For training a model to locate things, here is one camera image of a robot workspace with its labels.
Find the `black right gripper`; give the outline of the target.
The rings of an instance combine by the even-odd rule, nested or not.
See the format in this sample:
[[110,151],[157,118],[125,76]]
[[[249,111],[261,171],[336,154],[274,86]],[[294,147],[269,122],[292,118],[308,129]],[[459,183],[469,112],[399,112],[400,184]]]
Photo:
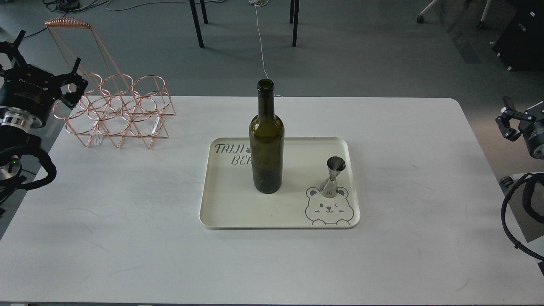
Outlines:
[[[544,102],[541,101],[522,113],[515,109],[513,99],[510,97],[503,96],[502,100],[504,108],[501,116],[495,119],[501,135],[514,142],[523,134],[529,155],[535,159],[544,159]],[[511,127],[512,119],[522,122],[522,132]]]

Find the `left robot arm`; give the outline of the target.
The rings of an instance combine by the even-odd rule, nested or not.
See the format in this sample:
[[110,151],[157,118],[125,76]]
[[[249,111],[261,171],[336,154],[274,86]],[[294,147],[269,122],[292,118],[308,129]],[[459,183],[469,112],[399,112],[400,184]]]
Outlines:
[[[73,109],[85,93],[88,81],[78,74],[80,58],[76,58],[72,71],[53,75],[28,64],[19,51],[25,37],[21,30],[15,41],[3,41],[2,54],[11,62],[11,68],[2,69],[4,82],[0,92],[0,166],[1,202],[4,203],[16,190],[34,190],[50,184],[57,169],[49,154],[41,147],[41,138],[30,133],[33,128],[43,128],[56,102]],[[35,157],[47,175],[43,179],[26,182],[22,175],[22,156]]]

